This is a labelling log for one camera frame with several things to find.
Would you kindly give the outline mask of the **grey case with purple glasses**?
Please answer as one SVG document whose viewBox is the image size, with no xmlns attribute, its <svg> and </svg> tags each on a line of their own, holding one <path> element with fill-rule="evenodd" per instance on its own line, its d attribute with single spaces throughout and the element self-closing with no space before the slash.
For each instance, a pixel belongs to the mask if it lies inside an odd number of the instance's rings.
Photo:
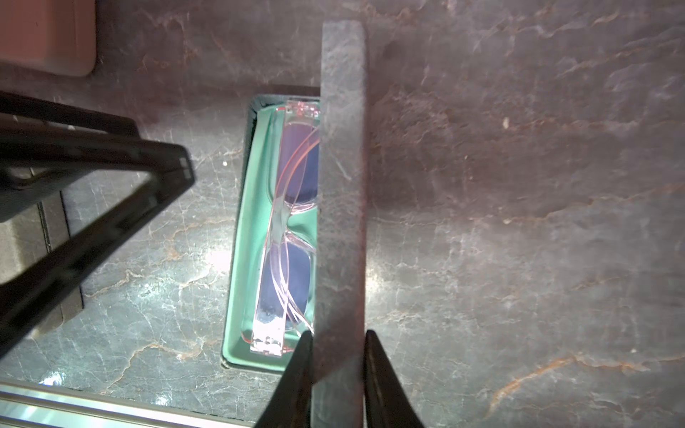
<svg viewBox="0 0 685 428">
<path fill-rule="evenodd" d="M 310 427 L 364 424 L 367 34 L 322 30 L 317 96 L 255 96 L 221 357 L 283 376 L 313 335 Z"/>
</svg>

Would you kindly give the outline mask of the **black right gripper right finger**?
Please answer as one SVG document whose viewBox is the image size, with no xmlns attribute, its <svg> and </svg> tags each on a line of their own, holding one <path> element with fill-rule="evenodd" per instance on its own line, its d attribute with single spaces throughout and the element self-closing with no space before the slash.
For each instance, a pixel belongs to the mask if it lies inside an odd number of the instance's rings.
<svg viewBox="0 0 685 428">
<path fill-rule="evenodd" d="M 365 337 L 363 380 L 369 428 L 425 427 L 373 330 L 367 330 Z"/>
</svg>

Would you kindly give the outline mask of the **pink case with black glasses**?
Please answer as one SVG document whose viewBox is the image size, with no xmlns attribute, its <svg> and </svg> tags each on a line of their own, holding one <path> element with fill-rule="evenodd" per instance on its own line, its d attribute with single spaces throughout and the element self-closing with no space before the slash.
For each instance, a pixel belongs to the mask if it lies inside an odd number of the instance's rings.
<svg viewBox="0 0 685 428">
<path fill-rule="evenodd" d="M 1 62 L 83 77 L 96 64 L 94 0 L 1 3 Z"/>
</svg>

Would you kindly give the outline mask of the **aluminium front rail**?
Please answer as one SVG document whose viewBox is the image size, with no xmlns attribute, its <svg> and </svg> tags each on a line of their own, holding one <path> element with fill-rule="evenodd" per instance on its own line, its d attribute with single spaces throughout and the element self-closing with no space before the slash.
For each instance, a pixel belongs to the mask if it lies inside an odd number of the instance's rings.
<svg viewBox="0 0 685 428">
<path fill-rule="evenodd" d="M 1 381 L 3 427 L 246 427 L 241 421 L 60 386 Z"/>
</svg>

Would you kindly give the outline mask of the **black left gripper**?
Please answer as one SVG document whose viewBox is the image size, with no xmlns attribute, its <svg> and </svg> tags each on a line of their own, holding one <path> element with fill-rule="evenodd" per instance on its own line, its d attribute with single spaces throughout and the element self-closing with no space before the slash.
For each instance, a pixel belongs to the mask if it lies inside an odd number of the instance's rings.
<svg viewBox="0 0 685 428">
<path fill-rule="evenodd" d="M 1 286 L 1 352 L 6 354 L 100 264 L 194 185 L 184 146 L 142 140 L 133 119 L 1 93 L 1 112 L 103 131 L 4 130 L 1 221 L 95 170 L 144 171 L 137 191 L 78 235 Z"/>
</svg>

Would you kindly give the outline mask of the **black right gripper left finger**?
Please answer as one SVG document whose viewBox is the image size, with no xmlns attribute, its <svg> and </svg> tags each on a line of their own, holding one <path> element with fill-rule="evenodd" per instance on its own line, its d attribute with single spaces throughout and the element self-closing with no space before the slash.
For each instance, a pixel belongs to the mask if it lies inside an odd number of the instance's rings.
<svg viewBox="0 0 685 428">
<path fill-rule="evenodd" d="M 312 348 L 313 335 L 307 331 L 300 338 L 267 408 L 254 428 L 310 427 Z"/>
</svg>

